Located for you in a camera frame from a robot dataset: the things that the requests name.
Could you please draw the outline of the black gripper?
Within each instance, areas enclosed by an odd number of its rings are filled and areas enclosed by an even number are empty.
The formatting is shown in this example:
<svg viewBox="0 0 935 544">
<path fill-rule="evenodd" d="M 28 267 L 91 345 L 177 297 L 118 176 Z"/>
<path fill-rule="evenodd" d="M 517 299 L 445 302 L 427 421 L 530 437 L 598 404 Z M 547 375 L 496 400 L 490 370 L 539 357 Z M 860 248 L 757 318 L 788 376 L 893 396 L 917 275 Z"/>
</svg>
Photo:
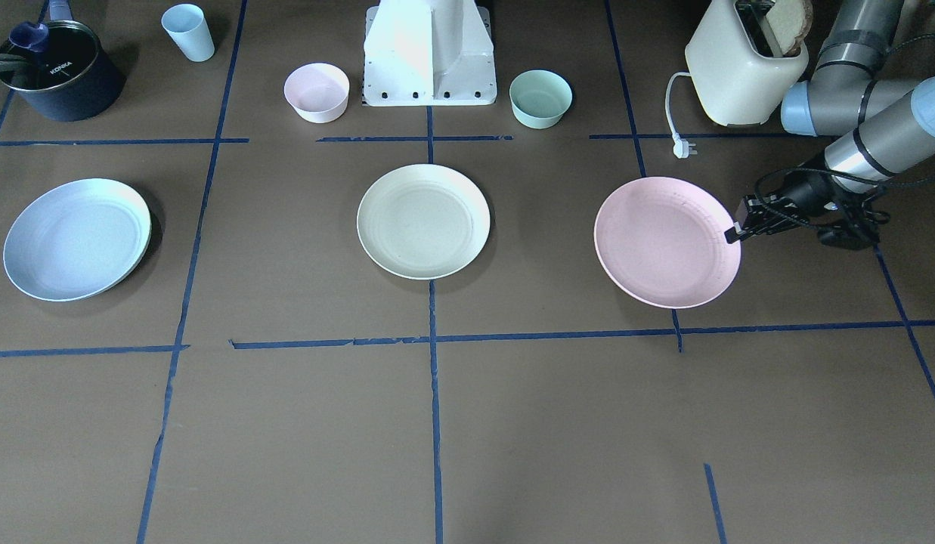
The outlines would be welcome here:
<svg viewBox="0 0 935 544">
<path fill-rule="evenodd" d="M 836 177 L 843 172 L 826 168 L 784 168 L 761 176 L 753 193 L 741 199 L 733 226 L 724 231 L 727 243 L 742 242 L 754 233 L 778 233 L 805 227 L 819 233 L 843 233 L 845 221 L 813 224 L 839 196 Z"/>
</svg>

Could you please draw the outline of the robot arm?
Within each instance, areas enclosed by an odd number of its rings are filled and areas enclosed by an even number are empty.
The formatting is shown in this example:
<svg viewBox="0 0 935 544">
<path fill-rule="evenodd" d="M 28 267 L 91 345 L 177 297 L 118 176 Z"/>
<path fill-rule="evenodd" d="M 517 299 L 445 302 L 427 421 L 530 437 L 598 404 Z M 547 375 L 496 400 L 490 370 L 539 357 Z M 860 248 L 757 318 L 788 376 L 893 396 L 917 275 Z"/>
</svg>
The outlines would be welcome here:
<svg viewBox="0 0 935 544">
<path fill-rule="evenodd" d="M 890 217 L 874 202 L 895 178 L 935 155 L 935 76 L 879 79 L 891 54 L 900 1 L 844 1 L 810 79 L 791 86 L 781 108 L 788 133 L 833 137 L 808 162 L 764 175 L 724 237 L 733 244 L 796 227 L 823 245 L 878 244 Z"/>
</svg>

